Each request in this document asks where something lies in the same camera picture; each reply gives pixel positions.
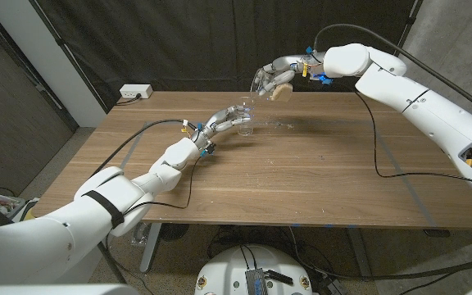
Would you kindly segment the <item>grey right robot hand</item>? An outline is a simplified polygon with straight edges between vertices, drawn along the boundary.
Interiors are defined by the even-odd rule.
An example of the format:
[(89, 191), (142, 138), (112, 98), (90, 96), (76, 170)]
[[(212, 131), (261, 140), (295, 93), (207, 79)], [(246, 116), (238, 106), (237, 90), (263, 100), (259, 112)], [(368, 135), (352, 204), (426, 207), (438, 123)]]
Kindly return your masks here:
[(310, 76), (323, 72), (325, 52), (278, 57), (260, 68), (254, 78), (256, 93), (271, 101), (288, 101), (293, 91), (290, 81), (296, 74)]

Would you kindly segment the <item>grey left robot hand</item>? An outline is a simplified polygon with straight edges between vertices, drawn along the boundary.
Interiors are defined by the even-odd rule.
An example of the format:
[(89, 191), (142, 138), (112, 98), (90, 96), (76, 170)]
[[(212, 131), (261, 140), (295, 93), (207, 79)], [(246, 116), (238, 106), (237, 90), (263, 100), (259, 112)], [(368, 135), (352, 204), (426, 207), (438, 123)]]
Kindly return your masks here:
[(193, 134), (192, 140), (210, 139), (214, 135), (224, 132), (235, 125), (251, 121), (251, 108), (244, 105), (234, 105), (216, 112), (205, 124)]

